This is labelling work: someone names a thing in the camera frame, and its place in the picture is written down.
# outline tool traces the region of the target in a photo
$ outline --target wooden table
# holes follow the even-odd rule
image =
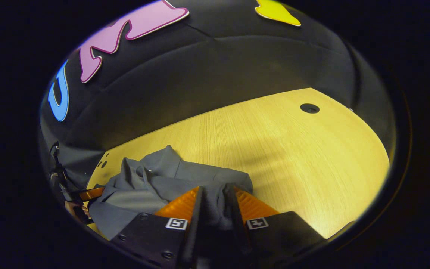
[[[320,111],[304,112],[304,103]],[[364,212],[389,169],[374,131],[308,88],[216,109],[113,148],[87,187],[106,184],[124,157],[140,160],[166,145],[183,160],[247,172],[258,199],[280,212],[295,211],[325,238]]]

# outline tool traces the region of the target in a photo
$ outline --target screw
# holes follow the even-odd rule
[[[141,213],[141,214],[139,215],[139,217],[140,217],[140,219],[141,219],[141,220],[145,221],[145,220],[147,220],[147,219],[149,218],[149,215],[147,215],[147,214],[145,214],[145,213]]]
[[[165,259],[172,259],[172,257],[174,257],[174,254],[170,251],[164,251],[162,252],[162,257],[164,257]]]

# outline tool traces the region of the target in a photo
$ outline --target gray cloth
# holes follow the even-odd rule
[[[225,214],[227,183],[251,193],[247,173],[186,162],[170,145],[140,161],[124,158],[121,173],[106,184],[102,196],[90,203],[89,214],[107,239],[116,236],[139,213],[155,213],[170,201],[197,186],[205,187],[206,225],[222,230],[232,228]]]

